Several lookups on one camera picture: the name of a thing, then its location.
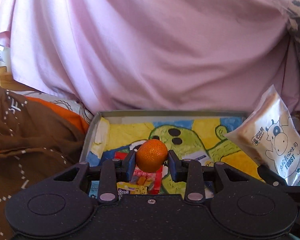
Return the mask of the light blue snack packet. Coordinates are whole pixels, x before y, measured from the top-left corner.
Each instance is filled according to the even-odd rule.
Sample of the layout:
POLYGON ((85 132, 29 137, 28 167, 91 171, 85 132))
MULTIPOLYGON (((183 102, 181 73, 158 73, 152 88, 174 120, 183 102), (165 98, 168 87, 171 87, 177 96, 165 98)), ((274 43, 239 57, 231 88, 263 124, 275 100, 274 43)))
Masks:
POLYGON ((91 187, 90 187, 90 191, 89 191, 90 198, 97 199, 99 185, 100 185, 99 181, 91 182, 91 187))

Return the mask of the red spicy tofu snack packet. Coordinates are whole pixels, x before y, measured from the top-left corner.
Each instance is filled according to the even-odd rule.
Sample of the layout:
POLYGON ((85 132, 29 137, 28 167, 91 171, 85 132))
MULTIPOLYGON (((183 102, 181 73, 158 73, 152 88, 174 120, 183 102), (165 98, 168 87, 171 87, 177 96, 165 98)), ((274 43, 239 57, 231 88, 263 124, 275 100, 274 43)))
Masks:
POLYGON ((146 186, 147 194, 158 194, 161 187, 162 170, 163 167, 155 173, 147 173, 143 172, 136 165, 132 179, 129 183, 146 186))

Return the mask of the orange mandarin fruit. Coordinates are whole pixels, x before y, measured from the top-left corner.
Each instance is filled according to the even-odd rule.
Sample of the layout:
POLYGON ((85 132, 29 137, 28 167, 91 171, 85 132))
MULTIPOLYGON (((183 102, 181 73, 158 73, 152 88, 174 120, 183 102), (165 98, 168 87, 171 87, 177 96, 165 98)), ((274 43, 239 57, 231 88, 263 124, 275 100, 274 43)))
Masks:
POLYGON ((168 149, 158 139, 150 139, 144 142, 135 154, 136 165, 143 172, 155 173, 167 159, 168 149))

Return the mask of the toast bread packet with cow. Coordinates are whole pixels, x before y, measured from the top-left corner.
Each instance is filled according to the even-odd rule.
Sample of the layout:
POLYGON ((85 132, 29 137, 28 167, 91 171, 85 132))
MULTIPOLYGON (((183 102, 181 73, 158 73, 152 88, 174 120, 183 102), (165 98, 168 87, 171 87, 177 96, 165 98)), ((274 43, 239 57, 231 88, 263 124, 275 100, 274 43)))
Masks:
POLYGON ((262 95, 253 113, 225 137, 257 165, 264 165, 283 178, 287 185, 295 186, 300 181, 300 134, 273 85, 262 95))

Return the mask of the white and blue stick packet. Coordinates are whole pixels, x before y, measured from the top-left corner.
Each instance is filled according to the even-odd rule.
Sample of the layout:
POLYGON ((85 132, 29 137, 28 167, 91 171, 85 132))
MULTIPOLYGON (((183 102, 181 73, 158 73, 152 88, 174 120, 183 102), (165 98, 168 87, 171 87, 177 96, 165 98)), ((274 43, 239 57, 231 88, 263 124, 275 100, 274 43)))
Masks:
POLYGON ((202 166, 209 166, 211 163, 211 159, 209 155, 205 151, 197 151, 185 155, 184 159, 192 159, 201 163, 202 166))

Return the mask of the grey tray with cartoon picture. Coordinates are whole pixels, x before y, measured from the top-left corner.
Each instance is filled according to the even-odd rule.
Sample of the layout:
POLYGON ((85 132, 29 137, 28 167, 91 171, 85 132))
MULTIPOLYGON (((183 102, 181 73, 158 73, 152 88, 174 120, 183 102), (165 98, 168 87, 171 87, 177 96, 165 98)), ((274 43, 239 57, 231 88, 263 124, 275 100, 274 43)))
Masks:
POLYGON ((212 166, 225 162, 258 179, 257 165, 225 134, 243 122, 241 114, 167 111, 113 111, 91 121, 80 160, 91 167, 108 159, 124 159, 148 139, 158 139, 179 159, 205 151, 212 166))

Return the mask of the yellow green snack packet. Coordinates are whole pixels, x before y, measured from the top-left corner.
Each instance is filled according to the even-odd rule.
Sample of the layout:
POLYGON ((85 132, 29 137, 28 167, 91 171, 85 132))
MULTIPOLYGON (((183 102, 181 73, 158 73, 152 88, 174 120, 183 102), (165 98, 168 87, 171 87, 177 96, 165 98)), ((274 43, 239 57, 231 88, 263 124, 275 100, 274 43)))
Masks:
POLYGON ((143 185, 118 182, 117 191, 119 196, 124 194, 147 194, 147 187, 143 185))

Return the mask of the colourful striped cartoon blanket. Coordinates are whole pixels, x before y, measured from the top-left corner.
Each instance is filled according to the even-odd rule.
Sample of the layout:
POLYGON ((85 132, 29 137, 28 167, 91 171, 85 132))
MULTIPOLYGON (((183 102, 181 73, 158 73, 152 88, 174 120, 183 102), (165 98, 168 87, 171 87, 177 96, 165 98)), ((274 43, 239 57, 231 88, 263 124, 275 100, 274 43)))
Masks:
POLYGON ((77 127, 84 134, 87 133, 90 123, 94 117, 81 102, 76 100, 58 98, 53 95, 35 91, 15 91, 15 93, 49 107, 55 113, 77 127))

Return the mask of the brown PF patterned blanket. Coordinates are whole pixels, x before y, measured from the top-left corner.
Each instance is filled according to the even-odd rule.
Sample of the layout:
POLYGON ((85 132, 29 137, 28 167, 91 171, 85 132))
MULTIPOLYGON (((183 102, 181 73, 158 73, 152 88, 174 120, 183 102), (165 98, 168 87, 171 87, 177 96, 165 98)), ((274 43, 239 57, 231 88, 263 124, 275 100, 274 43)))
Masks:
POLYGON ((0 239, 12 195, 79 161, 85 135, 49 107, 0 86, 0 239))

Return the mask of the pink bed sheet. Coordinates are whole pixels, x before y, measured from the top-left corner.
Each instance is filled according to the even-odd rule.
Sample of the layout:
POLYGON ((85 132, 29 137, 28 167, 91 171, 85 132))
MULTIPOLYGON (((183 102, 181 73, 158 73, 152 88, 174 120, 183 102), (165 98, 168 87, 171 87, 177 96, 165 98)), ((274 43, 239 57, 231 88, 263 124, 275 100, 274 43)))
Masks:
POLYGON ((115 109, 252 112, 274 86, 300 111, 300 64, 271 0, 0 0, 16 81, 115 109))

